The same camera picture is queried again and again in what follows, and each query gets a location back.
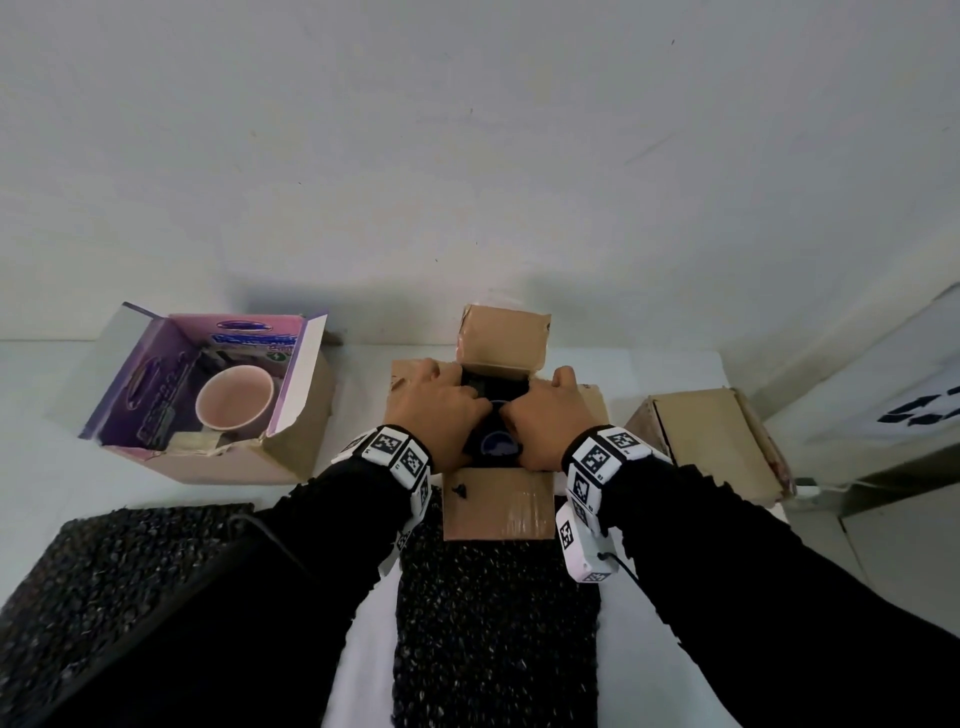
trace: person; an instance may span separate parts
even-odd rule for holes
[[[434,472],[462,464],[492,409],[460,377],[425,359],[388,400],[383,423],[412,434]],[[601,425],[569,367],[501,411],[535,471],[560,471]],[[411,518],[409,491],[350,457],[257,516],[264,531],[247,529],[36,724],[316,725],[357,606]],[[960,641],[728,485],[646,457],[604,486],[599,518],[622,531],[642,590],[742,725],[956,719]]]

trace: black sleeve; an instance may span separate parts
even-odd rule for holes
[[[741,725],[956,720],[960,640],[729,485],[647,457],[605,486],[599,515],[621,529],[643,591]]]
[[[353,459],[256,516],[282,547],[249,525],[35,724],[318,725],[410,496]]]

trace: pink cup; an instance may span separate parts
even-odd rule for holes
[[[197,396],[197,418],[220,432],[236,432],[241,440],[259,437],[270,423],[276,403],[276,383],[252,364],[224,369]]]

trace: white tabletop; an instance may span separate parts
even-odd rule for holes
[[[27,574],[60,526],[121,507],[252,501],[278,486],[184,486],[70,437],[42,413],[89,345],[0,342],[0,598]],[[352,435],[379,423],[396,358],[452,358],[452,347],[346,346],[326,352],[337,373],[320,467]],[[622,425],[648,394],[727,384],[715,352],[553,349],[546,372],[569,364],[600,386]],[[619,533],[614,531],[619,544]],[[391,726],[399,566],[360,605],[334,681],[324,726]],[[600,726],[735,726],[653,605],[625,575],[601,593],[597,633]]]

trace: cardboard box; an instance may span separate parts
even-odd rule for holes
[[[325,325],[325,315],[163,317],[124,303],[48,418],[181,483],[302,482],[313,474],[333,398],[320,352]],[[200,388],[239,363],[268,370],[279,384],[266,431],[239,442],[201,434]]]
[[[677,465],[696,465],[757,505],[770,507],[793,492],[783,455],[735,389],[648,397],[625,426]]]
[[[476,374],[530,378],[546,359],[549,331],[549,315],[469,305],[460,324],[456,359],[465,370]],[[417,361],[393,362],[391,388],[413,373]],[[449,366],[449,362],[440,366]],[[591,384],[580,388],[590,410],[607,422],[600,389]],[[444,540],[552,539],[553,476],[522,468],[463,468],[445,473]],[[459,485],[466,487],[466,498],[453,493]]]

